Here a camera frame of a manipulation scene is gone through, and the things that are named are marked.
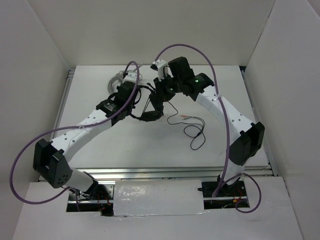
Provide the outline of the black headphones with cable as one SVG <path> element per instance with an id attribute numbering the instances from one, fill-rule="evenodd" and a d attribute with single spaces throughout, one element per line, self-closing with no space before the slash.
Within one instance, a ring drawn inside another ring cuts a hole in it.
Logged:
<path id="1" fill-rule="evenodd" d="M 137 92 L 139 94 L 138 100 L 133 100 L 132 109 L 136 108 L 136 105 L 140 102 L 142 98 L 142 89 L 148 90 L 150 92 L 144 108 L 140 116 L 134 115 L 132 112 L 129 114 L 133 119 L 142 122 L 154 122 L 159 120 L 164 116 L 164 105 L 157 97 L 156 89 L 151 86 L 150 83 L 147 85 L 138 85 Z M 168 116 L 166 122 L 171 125 L 185 125 L 183 128 L 183 133 L 191 138 L 189 147 L 193 151 L 199 150 L 206 142 L 207 138 L 204 133 L 206 122 L 203 118 L 191 115 L 180 115 L 181 121 L 170 122 L 170 118 L 173 118 L 179 114 L 178 109 L 168 101 L 169 105 L 175 110 L 175 113 Z"/>

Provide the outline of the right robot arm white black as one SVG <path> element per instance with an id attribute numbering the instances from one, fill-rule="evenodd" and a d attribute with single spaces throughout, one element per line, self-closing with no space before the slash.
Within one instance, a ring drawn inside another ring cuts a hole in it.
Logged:
<path id="1" fill-rule="evenodd" d="M 169 62 L 154 60 L 150 67 L 157 71 L 154 84 L 161 101 L 168 102 L 175 94 L 182 93 L 204 107 L 226 128 L 225 164 L 212 195 L 216 196 L 218 192 L 223 196 L 230 195 L 248 159 L 261 149 L 265 126 L 241 114 L 218 93 L 217 85 L 210 77 L 203 72 L 194 73 L 185 57 Z"/>

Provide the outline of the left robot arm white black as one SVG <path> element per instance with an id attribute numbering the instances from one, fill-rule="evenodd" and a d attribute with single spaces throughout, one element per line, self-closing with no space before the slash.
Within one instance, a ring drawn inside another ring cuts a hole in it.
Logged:
<path id="1" fill-rule="evenodd" d="M 49 141 L 44 138 L 38 140 L 34 149 L 33 169 L 55 189 L 70 187 L 80 192 L 86 199 L 96 199 L 99 194 L 106 191 L 106 188 L 89 173 L 70 167 L 69 161 L 102 132 L 127 116 L 135 118 L 132 111 L 140 100 L 142 89 L 149 90 L 148 99 L 154 110 L 143 112 L 137 119 L 152 122 L 161 118 L 164 106 L 156 90 L 125 81 L 78 125 Z"/>

